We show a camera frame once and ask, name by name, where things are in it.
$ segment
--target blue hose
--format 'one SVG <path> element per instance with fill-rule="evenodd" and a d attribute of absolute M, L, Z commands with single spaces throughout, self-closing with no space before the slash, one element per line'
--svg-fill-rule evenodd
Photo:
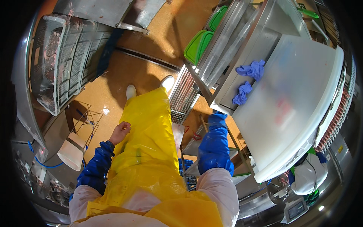
<path fill-rule="evenodd" d="M 30 143 L 30 141 L 28 140 L 28 146 L 29 146 L 29 149 L 30 149 L 30 151 L 31 152 L 33 152 L 33 154 L 34 154 L 34 150 L 33 150 L 33 147 L 32 147 L 32 144 Z M 46 168 L 55 168 L 55 167 L 58 167 L 58 166 L 60 166 L 60 165 L 62 165 L 64 162 L 62 162 L 61 164 L 58 164 L 58 165 L 56 165 L 56 166 L 46 166 L 46 165 L 43 165 L 42 163 L 40 163 L 40 161 L 37 159 L 37 157 L 36 156 L 34 156 L 35 157 L 35 160 L 41 165 L 41 166 L 43 166 L 43 167 L 46 167 Z"/>

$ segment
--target person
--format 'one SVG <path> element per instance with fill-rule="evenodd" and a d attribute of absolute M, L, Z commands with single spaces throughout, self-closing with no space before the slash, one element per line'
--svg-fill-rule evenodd
<path fill-rule="evenodd" d="M 289 184 L 297 195 L 319 195 L 317 188 L 328 175 L 326 158 L 311 147 L 289 171 Z"/>
<path fill-rule="evenodd" d="M 226 115 L 209 116 L 198 151 L 196 190 L 179 175 L 167 92 L 174 78 L 127 102 L 110 139 L 101 142 L 77 178 L 70 226 L 234 226 L 239 214 Z"/>

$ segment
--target blue arm sleeve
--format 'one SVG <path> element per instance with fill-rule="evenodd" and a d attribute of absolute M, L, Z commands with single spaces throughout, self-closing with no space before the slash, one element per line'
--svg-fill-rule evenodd
<path fill-rule="evenodd" d="M 114 145 L 110 141 L 99 143 L 101 147 L 96 148 L 93 158 L 89 161 L 86 168 L 77 177 L 77 186 L 88 185 L 96 189 L 101 195 L 105 193 L 106 185 L 104 175 L 111 167 L 111 157 Z"/>
<path fill-rule="evenodd" d="M 326 162 L 326 158 L 324 157 L 323 153 L 316 152 L 316 155 L 318 156 L 320 163 L 325 163 Z"/>
<path fill-rule="evenodd" d="M 295 182 L 295 176 L 293 175 L 293 172 L 289 170 L 289 184 L 291 185 L 294 182 Z"/>
<path fill-rule="evenodd" d="M 233 175 L 234 166 L 229 158 L 226 118 L 227 115 L 221 112 L 216 112 L 208 118 L 209 132 L 203 137 L 198 149 L 198 170 L 201 175 L 216 167 L 224 168 Z"/>

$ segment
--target green plastic container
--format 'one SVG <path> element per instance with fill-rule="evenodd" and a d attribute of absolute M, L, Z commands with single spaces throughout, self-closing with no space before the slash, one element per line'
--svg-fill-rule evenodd
<path fill-rule="evenodd" d="M 200 39 L 197 55 L 195 57 L 195 65 L 198 64 L 199 59 L 202 57 L 208 43 L 211 41 L 214 32 L 204 32 L 202 38 Z"/>
<path fill-rule="evenodd" d="M 219 23 L 221 22 L 224 14 L 227 12 L 228 6 L 222 6 L 212 17 L 211 21 L 209 22 L 209 28 L 212 31 L 216 31 Z"/>
<path fill-rule="evenodd" d="M 200 30 L 184 49 L 184 57 L 194 65 L 196 65 L 196 55 L 198 52 L 200 40 L 202 39 L 203 34 L 206 32 L 206 30 Z"/>

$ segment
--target orange floor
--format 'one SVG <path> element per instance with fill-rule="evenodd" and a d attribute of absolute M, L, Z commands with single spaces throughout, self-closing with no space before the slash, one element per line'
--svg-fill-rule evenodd
<path fill-rule="evenodd" d="M 171 4 L 164 4 L 148 27 L 149 35 L 125 31 L 117 45 L 181 67 L 184 48 L 203 28 L 212 13 L 212 7 L 217 3 L 218 0 L 174 0 Z M 138 94 L 144 94 L 159 87 L 160 81 L 167 75 L 177 77 L 177 73 L 161 66 L 114 51 L 107 73 L 88 83 L 86 90 L 76 97 L 77 101 L 90 104 L 91 110 L 104 114 L 85 154 L 87 162 L 93 157 L 99 142 L 108 140 L 118 124 L 126 103 L 127 86 L 133 84 Z M 199 115 L 202 114 L 207 121 L 211 113 L 212 109 L 200 97 L 184 122 L 190 129 L 183 137 L 183 146 L 187 145 L 193 131 L 196 132 L 201 125 Z M 237 139 L 239 130 L 230 116 L 227 124 Z"/>

